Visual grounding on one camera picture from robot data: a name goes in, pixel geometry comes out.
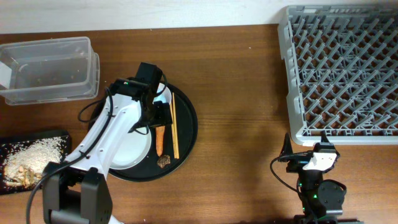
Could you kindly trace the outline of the orange carrot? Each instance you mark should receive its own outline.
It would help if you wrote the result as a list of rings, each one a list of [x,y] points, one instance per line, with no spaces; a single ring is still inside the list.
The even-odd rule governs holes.
[[[160,157],[164,150],[164,133],[165,126],[159,126],[155,129],[156,134],[156,153]]]

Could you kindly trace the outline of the white plate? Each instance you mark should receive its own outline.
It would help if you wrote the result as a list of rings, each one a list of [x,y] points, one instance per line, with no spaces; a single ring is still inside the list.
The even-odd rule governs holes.
[[[139,128],[137,131],[125,134],[110,168],[123,170],[138,165],[147,156],[151,144],[152,135],[148,128]]]

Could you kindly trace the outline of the brown food scrap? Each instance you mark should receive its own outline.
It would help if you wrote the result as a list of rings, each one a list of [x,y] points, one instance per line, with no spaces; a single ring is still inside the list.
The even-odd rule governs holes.
[[[171,159],[169,155],[161,155],[157,161],[157,165],[163,169],[165,168],[167,165],[169,165],[171,163]]]

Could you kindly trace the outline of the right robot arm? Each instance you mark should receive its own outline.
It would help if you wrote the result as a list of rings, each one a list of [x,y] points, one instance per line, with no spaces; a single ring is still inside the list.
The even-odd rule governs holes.
[[[285,135],[281,152],[271,161],[270,170],[279,182],[296,192],[302,202],[303,215],[295,215],[294,223],[360,223],[355,219],[338,218],[343,214],[347,187],[336,180],[323,178],[324,174],[334,168],[339,158],[340,153],[325,133],[311,151],[296,153],[293,152],[289,134]],[[286,162],[286,172],[298,175],[295,187],[277,176],[273,170],[273,163],[276,161]]]

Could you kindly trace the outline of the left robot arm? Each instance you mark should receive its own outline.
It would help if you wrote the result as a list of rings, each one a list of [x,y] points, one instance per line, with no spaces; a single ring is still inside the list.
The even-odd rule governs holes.
[[[103,109],[80,145],[44,169],[45,223],[118,223],[107,176],[121,145],[133,134],[171,123],[166,82],[118,79],[100,100]]]

